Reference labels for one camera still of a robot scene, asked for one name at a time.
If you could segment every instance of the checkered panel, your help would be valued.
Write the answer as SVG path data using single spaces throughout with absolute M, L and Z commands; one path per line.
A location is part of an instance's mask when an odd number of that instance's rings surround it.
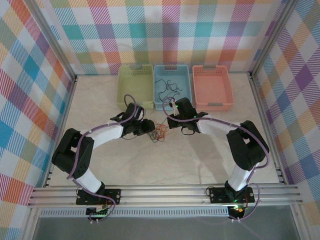
M 275 15 L 273 16 L 273 19 L 272 19 L 267 31 L 265 32 L 265 35 L 263 36 L 261 44 L 260 44 L 257 52 L 254 55 L 253 61 L 252 61 L 251 66 L 249 68 L 249 72 L 251 72 L 253 70 L 253 68 L 255 67 L 257 60 L 260 57 L 260 53 L 261 53 L 262 49 L 265 47 L 265 45 L 269 39 L 270 34 L 273 32 L 273 30 L 276 26 L 276 22 L 279 19 L 281 12 L 284 10 L 284 7 L 285 7 L 287 1 L 288 0 L 281 0 L 281 3 L 279 5 L 277 11 L 276 11 Z
M 71 79 L 22 0 L 0 0 L 0 239 L 43 181 Z
M 257 85 L 289 183 L 320 238 L 320 2 L 300 0 Z
M 117 74 L 121 64 L 226 65 L 247 71 L 278 0 L 51 0 L 76 73 Z M 273 24 L 279 15 L 274 17 Z

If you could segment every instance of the white floor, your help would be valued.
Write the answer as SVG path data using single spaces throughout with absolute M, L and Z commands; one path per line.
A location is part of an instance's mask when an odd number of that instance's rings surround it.
M 230 78 L 234 106 L 227 112 L 209 114 L 231 122 L 251 120 L 265 137 L 247 75 L 233 73 Z M 114 75 L 80 76 L 65 129 L 88 130 L 119 114 L 117 79 Z M 162 122 L 165 114 L 148 109 L 145 117 Z M 146 134 L 133 140 L 113 140 L 95 149 L 90 162 L 92 172 L 106 185 L 222 184 L 228 180 L 234 166 L 227 139 L 199 133 L 185 136 L 180 129 L 167 136 L 164 142 L 153 143 Z M 55 167 L 50 185 L 73 185 L 66 177 L 65 172 Z M 268 167 L 257 170 L 251 182 L 278 183 L 273 161 Z

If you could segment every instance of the pink basket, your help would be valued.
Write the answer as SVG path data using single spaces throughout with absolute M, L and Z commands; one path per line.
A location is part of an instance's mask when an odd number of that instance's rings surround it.
M 235 103 L 226 66 L 196 65 L 193 87 L 197 111 L 228 111 Z

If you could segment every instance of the tangled wires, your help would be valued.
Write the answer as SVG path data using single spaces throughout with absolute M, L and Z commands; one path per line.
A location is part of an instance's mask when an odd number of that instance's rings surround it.
M 154 122 L 155 129 L 147 133 L 153 143 L 163 142 L 166 136 L 172 134 L 175 131 L 175 129 L 173 129 L 172 132 L 168 133 L 169 127 L 163 124 L 165 121 L 166 119 L 162 123 Z
M 159 93 L 158 93 L 158 99 L 157 99 L 157 102 L 159 102 L 159 103 L 161 103 L 161 102 L 163 102 L 164 101 L 164 99 L 165 98 L 167 98 L 167 97 L 175 97 L 176 95 L 180 95 L 181 94 L 181 91 L 182 91 L 182 89 L 180 89 L 178 86 L 177 86 L 177 83 L 169 83 L 171 80 L 167 80 L 167 81 L 165 81 L 165 80 L 163 80 L 163 79 L 160 79 L 160 80 L 158 80 L 158 81 L 156 81 L 155 82 L 155 84 L 156 83 L 158 83 L 158 82 L 164 82 L 164 84 L 165 84 L 165 89 L 164 89 L 164 91 L 160 91 Z

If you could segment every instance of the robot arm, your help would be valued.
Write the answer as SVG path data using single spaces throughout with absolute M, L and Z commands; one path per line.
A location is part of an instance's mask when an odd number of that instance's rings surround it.
M 110 124 L 119 123 L 119 125 L 102 127 L 90 132 L 83 138 L 79 148 L 78 162 L 72 177 L 91 193 L 101 193 L 105 189 L 104 183 L 99 181 L 89 169 L 92 151 L 106 142 L 121 138 L 127 134 L 133 133 L 140 136 L 155 129 L 153 121 L 143 119 L 144 109 L 141 106 L 137 106 L 134 116 L 129 121 L 120 123 L 132 115 L 134 108 L 134 104 L 130 103 L 125 112 L 110 119 Z M 77 147 L 79 139 L 84 133 L 70 128 L 63 135 L 52 157 L 52 163 L 60 170 L 68 174 L 71 173 L 76 157 L 76 152 L 73 148 Z
M 170 128 L 188 128 L 194 133 L 210 134 L 216 137 L 224 138 L 228 141 L 235 167 L 228 181 L 225 183 L 223 194 L 227 196 L 229 203 L 238 198 L 242 198 L 247 188 L 248 178 L 253 169 L 266 157 L 261 146 L 249 134 L 243 130 L 226 125 L 218 121 L 212 121 L 212 117 L 206 112 L 197 113 L 189 99 L 182 98 L 171 102 L 174 113 L 170 115 L 177 120 L 188 120 L 195 118 L 194 121 L 179 122 L 168 118 Z M 256 126 L 251 121 L 245 121 L 237 124 L 255 135 L 258 140 L 269 152 L 269 148 L 259 133 Z

